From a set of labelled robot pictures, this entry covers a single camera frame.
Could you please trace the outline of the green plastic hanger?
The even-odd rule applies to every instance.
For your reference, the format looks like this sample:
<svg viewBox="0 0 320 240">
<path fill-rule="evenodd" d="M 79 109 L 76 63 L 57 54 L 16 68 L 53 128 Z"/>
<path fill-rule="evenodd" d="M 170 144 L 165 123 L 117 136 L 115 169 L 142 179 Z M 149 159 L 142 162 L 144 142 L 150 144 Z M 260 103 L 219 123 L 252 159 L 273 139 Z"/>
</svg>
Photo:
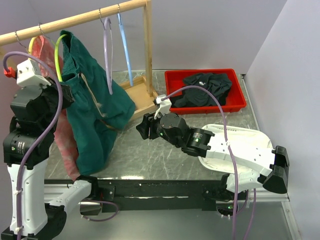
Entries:
<svg viewBox="0 0 320 240">
<path fill-rule="evenodd" d="M 60 45 L 60 42 L 62 41 L 62 39 L 66 36 L 67 36 L 67 34 L 62 34 L 54 44 L 54 63 L 55 63 L 55 70 L 56 70 L 57 79 L 59 82 L 63 81 L 62 75 L 61 75 L 61 69 L 60 69 L 59 45 Z"/>
</svg>

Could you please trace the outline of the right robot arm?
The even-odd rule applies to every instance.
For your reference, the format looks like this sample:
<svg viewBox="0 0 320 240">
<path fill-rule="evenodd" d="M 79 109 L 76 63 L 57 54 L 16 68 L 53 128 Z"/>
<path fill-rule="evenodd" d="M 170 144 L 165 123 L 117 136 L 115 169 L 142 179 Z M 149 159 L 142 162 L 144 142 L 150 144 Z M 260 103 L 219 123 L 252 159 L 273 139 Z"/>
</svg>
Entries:
<svg viewBox="0 0 320 240">
<path fill-rule="evenodd" d="M 214 171 L 220 165 L 236 164 L 221 178 L 219 194 L 231 199 L 242 191 L 264 188 L 276 193 L 288 192 L 290 161 L 283 146 L 270 146 L 262 132 L 241 127 L 207 124 L 202 128 L 188 126 L 175 113 L 160 118 L 147 113 L 136 126 L 142 139 L 162 138 Z"/>
</svg>

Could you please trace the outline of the teal green shorts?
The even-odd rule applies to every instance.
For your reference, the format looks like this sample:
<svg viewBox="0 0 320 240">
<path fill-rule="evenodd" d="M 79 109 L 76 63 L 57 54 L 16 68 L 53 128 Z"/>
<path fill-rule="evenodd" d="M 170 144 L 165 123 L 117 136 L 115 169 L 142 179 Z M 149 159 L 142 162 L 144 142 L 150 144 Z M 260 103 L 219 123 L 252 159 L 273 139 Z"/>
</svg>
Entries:
<svg viewBox="0 0 320 240">
<path fill-rule="evenodd" d="M 77 145 L 79 173 L 101 171 L 117 138 L 133 116 L 136 105 L 126 91 L 107 85 L 106 71 L 70 31 L 60 32 L 63 45 L 62 84 L 69 86 L 74 102 L 66 110 Z"/>
</svg>

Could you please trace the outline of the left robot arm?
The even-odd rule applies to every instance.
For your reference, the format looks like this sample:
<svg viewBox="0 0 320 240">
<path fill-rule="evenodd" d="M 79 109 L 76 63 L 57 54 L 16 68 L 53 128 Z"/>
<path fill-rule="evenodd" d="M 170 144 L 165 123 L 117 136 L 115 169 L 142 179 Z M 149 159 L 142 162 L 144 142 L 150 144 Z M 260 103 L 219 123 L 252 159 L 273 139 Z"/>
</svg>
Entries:
<svg viewBox="0 0 320 240">
<path fill-rule="evenodd" d="M 12 188 L 11 224 L 3 240 L 51 240 L 63 230 L 68 214 L 100 194 L 98 180 L 79 176 L 60 196 L 45 202 L 45 170 L 58 117 L 72 104 L 68 89 L 58 81 L 21 87 L 11 102 L 14 116 L 3 141 L 4 162 Z"/>
</svg>

